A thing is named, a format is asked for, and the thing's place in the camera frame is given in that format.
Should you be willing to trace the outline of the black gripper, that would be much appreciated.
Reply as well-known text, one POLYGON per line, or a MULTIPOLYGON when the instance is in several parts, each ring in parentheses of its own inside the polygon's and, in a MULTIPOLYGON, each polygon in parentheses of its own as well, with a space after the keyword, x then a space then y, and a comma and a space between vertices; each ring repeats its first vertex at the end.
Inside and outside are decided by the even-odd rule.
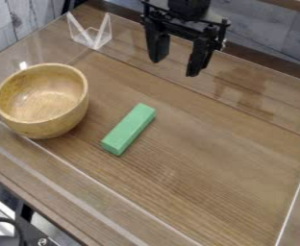
POLYGON ((229 19, 214 12, 212 0, 141 0, 141 3, 142 17, 157 22, 145 21, 150 61, 159 62, 167 56, 169 35, 193 41, 185 76, 197 76, 208 65, 213 43, 214 50, 224 47, 229 19))

